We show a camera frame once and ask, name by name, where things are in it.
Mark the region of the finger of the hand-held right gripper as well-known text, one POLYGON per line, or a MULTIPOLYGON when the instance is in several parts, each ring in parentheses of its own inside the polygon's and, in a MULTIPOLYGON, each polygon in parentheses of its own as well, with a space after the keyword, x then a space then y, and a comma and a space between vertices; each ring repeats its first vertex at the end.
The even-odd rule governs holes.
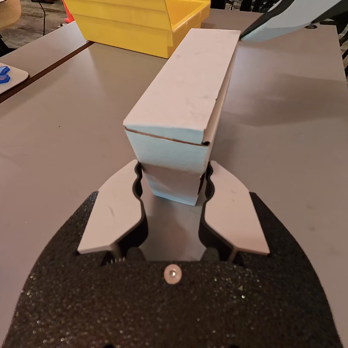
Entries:
POLYGON ((267 41, 343 13, 343 0, 281 0, 240 34, 245 42, 267 41))

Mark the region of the large yellow plastic bin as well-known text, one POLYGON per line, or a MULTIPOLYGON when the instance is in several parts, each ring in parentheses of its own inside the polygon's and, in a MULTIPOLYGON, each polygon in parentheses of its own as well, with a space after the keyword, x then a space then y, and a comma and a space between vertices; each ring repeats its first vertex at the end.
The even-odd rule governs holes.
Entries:
POLYGON ((67 0, 86 40, 169 58, 209 16, 209 0, 67 0))

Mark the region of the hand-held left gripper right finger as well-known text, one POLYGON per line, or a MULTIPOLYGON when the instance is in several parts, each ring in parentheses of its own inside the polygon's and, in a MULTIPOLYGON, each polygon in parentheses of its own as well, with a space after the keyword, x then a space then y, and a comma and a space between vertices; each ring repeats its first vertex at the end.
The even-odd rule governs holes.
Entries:
POLYGON ((234 261, 238 252, 270 253, 249 190, 216 161, 206 171, 199 240, 214 248, 220 261, 234 261))

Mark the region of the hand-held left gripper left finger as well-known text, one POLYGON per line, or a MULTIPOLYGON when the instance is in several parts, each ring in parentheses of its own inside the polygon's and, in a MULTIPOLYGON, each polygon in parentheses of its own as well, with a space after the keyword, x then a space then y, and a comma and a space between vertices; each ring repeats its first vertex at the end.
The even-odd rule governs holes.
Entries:
POLYGON ((141 179, 141 164, 132 160, 100 187, 77 248, 79 254, 107 251, 125 258, 130 249, 145 242, 149 228, 141 179))

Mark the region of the orange traffic cone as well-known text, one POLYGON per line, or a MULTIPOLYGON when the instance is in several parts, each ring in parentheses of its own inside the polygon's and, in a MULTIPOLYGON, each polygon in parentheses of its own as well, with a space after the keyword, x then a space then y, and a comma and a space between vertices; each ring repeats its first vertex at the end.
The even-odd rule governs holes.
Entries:
POLYGON ((74 19, 73 15, 70 13, 70 11, 68 10, 65 1, 62 0, 62 2, 63 2, 64 8, 65 8, 65 11, 66 11, 66 14, 67 14, 67 18, 65 18, 65 22, 66 22, 67 24, 70 24, 70 23, 74 22, 75 19, 74 19))

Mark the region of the white cardboard box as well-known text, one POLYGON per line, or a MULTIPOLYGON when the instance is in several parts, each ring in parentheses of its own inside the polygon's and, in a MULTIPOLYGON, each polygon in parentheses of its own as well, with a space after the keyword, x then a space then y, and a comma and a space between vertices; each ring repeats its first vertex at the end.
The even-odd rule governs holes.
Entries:
POLYGON ((124 119, 154 195, 196 205, 240 34, 191 29, 124 119))

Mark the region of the white mounting plate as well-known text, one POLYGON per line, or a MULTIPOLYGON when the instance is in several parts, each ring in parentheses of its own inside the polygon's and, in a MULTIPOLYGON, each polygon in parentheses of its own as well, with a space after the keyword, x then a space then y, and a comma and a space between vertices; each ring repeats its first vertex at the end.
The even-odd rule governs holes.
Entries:
POLYGON ((19 85, 28 78, 28 72, 0 63, 0 94, 19 85))

